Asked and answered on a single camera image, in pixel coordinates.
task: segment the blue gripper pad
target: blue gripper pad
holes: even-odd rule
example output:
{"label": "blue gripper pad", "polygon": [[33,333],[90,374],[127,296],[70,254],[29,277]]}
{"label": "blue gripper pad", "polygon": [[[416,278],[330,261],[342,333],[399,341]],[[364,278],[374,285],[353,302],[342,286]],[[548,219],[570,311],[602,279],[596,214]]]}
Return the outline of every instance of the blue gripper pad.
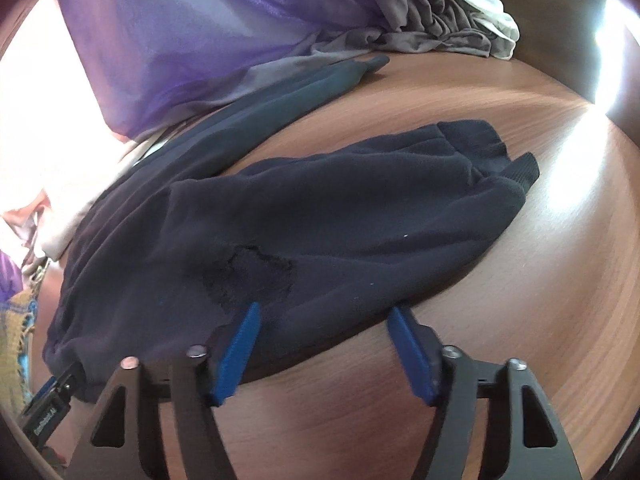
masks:
{"label": "blue gripper pad", "polygon": [[442,384],[442,343],[430,326],[419,324],[411,309],[393,307],[386,318],[404,374],[416,397],[434,406]]}
{"label": "blue gripper pad", "polygon": [[260,324],[260,306],[252,303],[218,363],[216,381],[211,391],[214,406],[221,406],[227,397],[236,392],[260,332]]}

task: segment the wooden surface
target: wooden surface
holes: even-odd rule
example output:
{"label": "wooden surface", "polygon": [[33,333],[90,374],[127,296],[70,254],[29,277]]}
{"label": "wooden surface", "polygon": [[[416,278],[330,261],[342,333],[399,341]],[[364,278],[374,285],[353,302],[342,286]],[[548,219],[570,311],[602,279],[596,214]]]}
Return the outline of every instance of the wooden surface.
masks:
{"label": "wooden surface", "polygon": [[[541,176],[484,258],[415,312],[472,357],[529,362],[590,478],[640,406],[640,152],[593,105],[518,61],[393,56],[235,170],[462,118],[488,120],[512,157],[532,151]],[[59,279],[54,268],[35,351]],[[39,383],[46,371],[34,373]],[[165,445],[173,478],[183,478],[167,407]],[[74,408],[76,424],[86,411]],[[410,393],[383,325],[243,385],[216,410],[241,480],[409,479],[432,415]],[[58,439],[60,451],[72,449],[68,438]],[[477,471],[480,441],[475,431],[466,478]]]}
{"label": "wooden surface", "polygon": [[[618,98],[607,115],[640,146],[638,18],[633,19],[618,7],[607,12],[609,0],[500,1],[520,29],[514,57],[585,99],[596,99],[603,62],[621,65],[607,69],[610,77],[620,78]],[[628,0],[623,1],[632,6]],[[636,8],[640,9],[640,0],[636,0]],[[603,39],[609,43],[607,60],[603,57]]]}

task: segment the hole in fabric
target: hole in fabric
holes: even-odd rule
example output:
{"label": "hole in fabric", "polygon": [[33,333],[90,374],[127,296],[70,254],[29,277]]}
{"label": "hole in fabric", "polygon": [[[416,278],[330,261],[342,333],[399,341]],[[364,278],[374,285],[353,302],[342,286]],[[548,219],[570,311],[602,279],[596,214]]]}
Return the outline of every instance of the hole in fabric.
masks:
{"label": "hole in fabric", "polygon": [[216,261],[202,273],[209,299],[225,310],[257,301],[267,305],[289,295],[291,260],[263,254],[257,246],[237,246],[226,261]]}

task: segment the black metal bracket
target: black metal bracket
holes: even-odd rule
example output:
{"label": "black metal bracket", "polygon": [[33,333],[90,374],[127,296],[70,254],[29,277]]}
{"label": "black metal bracket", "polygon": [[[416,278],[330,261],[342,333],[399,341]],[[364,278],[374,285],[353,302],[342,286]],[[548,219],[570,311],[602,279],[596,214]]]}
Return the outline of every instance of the black metal bracket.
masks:
{"label": "black metal bracket", "polygon": [[[443,346],[408,308],[393,308],[387,326],[414,394],[436,407],[412,480],[462,478],[479,398],[489,399],[479,480],[581,480],[562,426],[526,363],[474,361],[459,348]],[[124,359],[98,400],[65,478],[169,480],[159,403],[171,401],[187,478],[237,480],[211,408],[238,386],[259,327],[254,304],[184,355],[151,365]],[[36,428],[43,425],[47,399],[57,402],[61,387],[68,392],[64,384],[64,378],[54,381],[26,410],[28,435],[38,420]],[[41,434],[52,433],[48,422],[44,427]]]}
{"label": "black metal bracket", "polygon": [[[474,361],[440,345],[408,308],[394,308],[387,326],[414,394],[436,407],[412,480],[462,478],[477,399],[489,399],[479,480],[582,480],[562,425],[525,362]],[[437,361],[442,365],[432,367]]]}

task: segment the ribbed cuff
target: ribbed cuff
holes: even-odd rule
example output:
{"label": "ribbed cuff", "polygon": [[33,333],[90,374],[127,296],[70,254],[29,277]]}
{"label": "ribbed cuff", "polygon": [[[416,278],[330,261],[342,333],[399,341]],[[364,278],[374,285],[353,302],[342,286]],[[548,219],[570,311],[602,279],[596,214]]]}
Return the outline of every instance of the ribbed cuff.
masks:
{"label": "ribbed cuff", "polygon": [[540,168],[533,153],[527,152],[504,168],[500,174],[516,181],[526,193],[540,176]]}

